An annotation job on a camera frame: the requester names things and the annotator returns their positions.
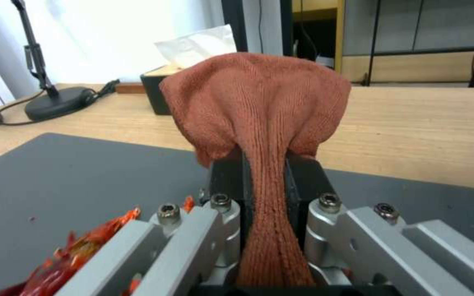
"hex socket screw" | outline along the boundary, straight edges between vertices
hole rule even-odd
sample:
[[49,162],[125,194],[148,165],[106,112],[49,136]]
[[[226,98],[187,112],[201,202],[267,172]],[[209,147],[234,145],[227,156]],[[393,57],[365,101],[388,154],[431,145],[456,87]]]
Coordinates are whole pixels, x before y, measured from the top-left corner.
[[400,213],[395,209],[395,207],[388,203],[377,204],[374,206],[374,212],[390,224],[396,224],[398,217],[400,217]]
[[172,225],[180,220],[180,208],[173,203],[165,203],[158,207],[156,217],[161,225]]
[[216,193],[210,197],[209,206],[223,214],[232,208],[232,200],[224,193]]
[[341,208],[341,200],[336,193],[323,193],[319,197],[319,207],[324,212],[335,214]]

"gray mat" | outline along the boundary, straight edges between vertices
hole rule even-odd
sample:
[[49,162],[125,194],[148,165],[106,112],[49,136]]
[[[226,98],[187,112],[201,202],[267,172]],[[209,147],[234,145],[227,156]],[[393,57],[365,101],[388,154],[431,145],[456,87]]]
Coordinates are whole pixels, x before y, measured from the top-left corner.
[[[395,205],[408,223],[440,218],[474,240],[474,189],[330,171],[350,207]],[[0,157],[0,288],[65,244],[134,206],[197,194],[207,178],[191,152],[45,134]]]

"wooden tabletop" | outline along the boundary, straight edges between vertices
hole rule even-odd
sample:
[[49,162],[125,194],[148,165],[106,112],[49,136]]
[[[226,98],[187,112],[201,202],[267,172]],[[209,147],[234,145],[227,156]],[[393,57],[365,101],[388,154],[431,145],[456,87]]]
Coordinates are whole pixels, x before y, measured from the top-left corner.
[[[21,105],[4,116],[26,120]],[[193,150],[146,95],[112,94],[69,116],[0,126],[0,155],[47,132]],[[354,87],[317,159],[329,169],[474,187],[474,89]]]

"terry cloth towel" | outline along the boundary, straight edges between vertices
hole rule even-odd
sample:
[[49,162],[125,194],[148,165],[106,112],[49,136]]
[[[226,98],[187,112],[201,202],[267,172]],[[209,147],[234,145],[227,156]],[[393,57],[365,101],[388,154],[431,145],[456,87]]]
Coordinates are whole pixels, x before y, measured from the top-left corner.
[[252,171],[254,216],[238,285],[313,285],[286,216],[287,150],[314,157],[339,124],[350,83],[308,60],[216,56],[160,83],[175,123],[208,167],[235,145]]

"tissue box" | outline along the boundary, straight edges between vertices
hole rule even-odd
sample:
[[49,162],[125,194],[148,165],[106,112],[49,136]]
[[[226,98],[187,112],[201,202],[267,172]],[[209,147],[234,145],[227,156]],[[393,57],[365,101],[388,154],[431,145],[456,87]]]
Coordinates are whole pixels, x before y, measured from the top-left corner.
[[145,93],[149,98],[149,102],[151,103],[151,107],[153,107],[155,114],[160,116],[171,115],[170,109],[166,104],[166,100],[164,99],[164,95],[160,91],[160,88],[158,88],[158,84],[164,78],[168,77],[169,75],[173,75],[178,71],[181,71],[181,69],[177,66],[167,65],[140,75],[140,80],[142,81]]

